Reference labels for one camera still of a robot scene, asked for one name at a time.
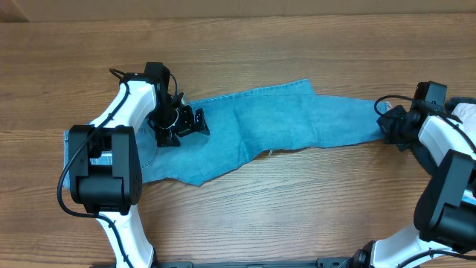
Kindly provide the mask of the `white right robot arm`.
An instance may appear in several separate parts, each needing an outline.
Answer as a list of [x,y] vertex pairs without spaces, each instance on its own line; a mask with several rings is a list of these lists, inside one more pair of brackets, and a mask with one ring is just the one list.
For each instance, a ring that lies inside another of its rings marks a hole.
[[415,144],[431,175],[405,228],[358,249],[344,267],[418,267],[452,256],[471,260],[475,250],[475,105],[396,106],[378,119],[390,142]]

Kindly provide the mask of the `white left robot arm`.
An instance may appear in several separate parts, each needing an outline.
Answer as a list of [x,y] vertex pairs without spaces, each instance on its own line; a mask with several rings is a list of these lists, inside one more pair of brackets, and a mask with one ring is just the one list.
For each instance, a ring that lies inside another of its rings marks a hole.
[[58,183],[69,183],[71,198],[85,211],[68,208],[61,192],[57,200],[67,214],[102,226],[115,267],[158,267],[138,211],[143,180],[136,134],[146,122],[158,147],[177,147],[181,137],[210,130],[202,109],[185,104],[182,93],[168,92],[175,78],[168,71],[111,72],[119,79],[118,95],[99,118],[69,130],[68,161]]

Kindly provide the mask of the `blue denim jeans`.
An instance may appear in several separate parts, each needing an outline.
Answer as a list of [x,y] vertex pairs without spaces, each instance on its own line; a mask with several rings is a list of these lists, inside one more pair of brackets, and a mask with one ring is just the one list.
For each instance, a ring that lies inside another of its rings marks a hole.
[[208,135],[191,133],[177,147],[158,147],[146,119],[136,123],[145,183],[162,179],[200,186],[267,150],[341,147],[381,139],[385,103],[315,94],[302,79],[190,102],[203,109]]

